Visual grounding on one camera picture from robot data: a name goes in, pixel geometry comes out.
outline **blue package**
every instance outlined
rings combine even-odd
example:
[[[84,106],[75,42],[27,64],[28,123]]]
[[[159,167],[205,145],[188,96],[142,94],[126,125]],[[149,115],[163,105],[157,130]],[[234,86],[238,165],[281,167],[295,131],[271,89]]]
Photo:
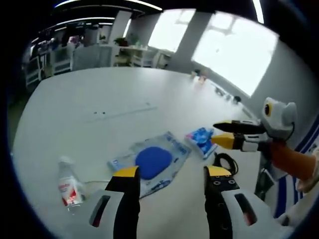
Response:
[[[217,147],[210,141],[213,134],[213,128],[202,127],[187,134],[185,139],[196,146],[203,159],[207,159]]]

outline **white table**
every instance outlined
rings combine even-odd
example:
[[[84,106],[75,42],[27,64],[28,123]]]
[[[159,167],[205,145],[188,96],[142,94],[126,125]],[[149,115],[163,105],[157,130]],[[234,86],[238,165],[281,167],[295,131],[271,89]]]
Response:
[[[146,102],[157,109],[87,121],[93,112],[115,114]],[[130,67],[70,72],[42,81],[34,91],[18,125],[13,162],[39,218],[51,232],[65,236],[71,216],[57,187],[59,156],[76,161],[82,181],[106,180],[111,178],[106,162],[136,141],[168,130],[183,141],[199,127],[247,118],[240,105],[217,96],[210,81],[201,85],[187,74]],[[221,147],[217,152],[236,159],[237,183],[254,192],[260,153]],[[141,199],[139,239],[208,238],[203,166],[210,163],[212,157],[203,161],[193,151],[170,185]]]

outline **window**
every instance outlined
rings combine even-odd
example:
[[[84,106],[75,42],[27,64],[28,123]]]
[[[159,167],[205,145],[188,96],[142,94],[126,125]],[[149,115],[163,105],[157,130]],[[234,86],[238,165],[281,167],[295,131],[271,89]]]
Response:
[[[152,32],[149,46],[176,52],[194,13],[195,9],[164,11]]]
[[[239,16],[213,15],[192,57],[252,96],[264,76],[278,36]]]

